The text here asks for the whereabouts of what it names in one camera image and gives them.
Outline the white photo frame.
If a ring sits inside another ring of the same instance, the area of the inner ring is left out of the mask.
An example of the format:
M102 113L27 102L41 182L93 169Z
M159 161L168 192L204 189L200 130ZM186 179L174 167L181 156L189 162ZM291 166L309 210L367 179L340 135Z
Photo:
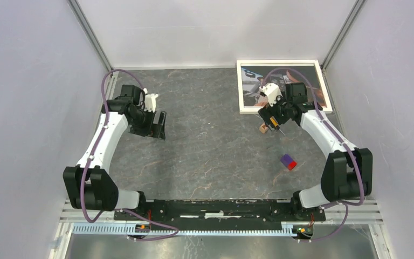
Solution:
M322 70L320 67L320 64L315 59L290 59L290 60L272 60L272 59L265 59L265 60L237 60L236 61L236 67L237 67L237 78L238 73L240 72L240 66L241 65L263 65L263 66L274 66L274 65L283 65L283 66L293 66L293 65L303 65L303 64L313 64L316 66L318 73L322 76L322 82L325 84L325 79L322 74ZM328 89L326 86L326 100L330 101L330 97L328 95ZM238 81L238 98L239 98L239 113L241 114L257 114L258 110L263 106L252 106L252 107L244 107L243 106L243 93L242 93L242 84ZM333 105L331 103L330 109L325 109L324 112L326 113L332 113L333 111Z

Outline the orange handled screwdriver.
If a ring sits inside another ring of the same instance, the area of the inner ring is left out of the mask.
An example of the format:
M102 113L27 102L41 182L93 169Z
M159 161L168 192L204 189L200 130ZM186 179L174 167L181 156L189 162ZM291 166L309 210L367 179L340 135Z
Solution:
M280 127L280 125L278 124L278 122L276 121L276 119L275 119L274 117L270 117L270 121L271 121L272 128L273 128L273 130L274 130L274 131L278 131L278 132L282 133L284 136L286 135L286 134L282 131L282 129L281 129L281 127Z

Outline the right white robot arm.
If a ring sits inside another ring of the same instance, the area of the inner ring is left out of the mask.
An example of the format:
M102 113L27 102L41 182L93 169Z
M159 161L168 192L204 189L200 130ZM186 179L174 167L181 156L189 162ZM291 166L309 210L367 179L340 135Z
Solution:
M372 191L372 152L358 148L334 127L321 106L308 100L305 84L287 84L282 93L277 84L268 83L259 88L259 93L267 97L267 104L258 111L267 127L279 130L289 120L296 122L326 158L320 183L294 194L291 216L304 220L312 208L337 202L360 206Z

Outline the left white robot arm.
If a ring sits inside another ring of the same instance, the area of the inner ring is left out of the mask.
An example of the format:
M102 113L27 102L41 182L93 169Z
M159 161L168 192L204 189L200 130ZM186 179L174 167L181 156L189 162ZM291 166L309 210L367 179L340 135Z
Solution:
M125 208L135 220L143 219L148 206L143 193L122 190L109 175L118 142L124 132L165 139L165 111L157 111L158 94L135 85L123 85L121 93L107 100L95 135L75 166L63 172L68 198L75 209L114 211Z

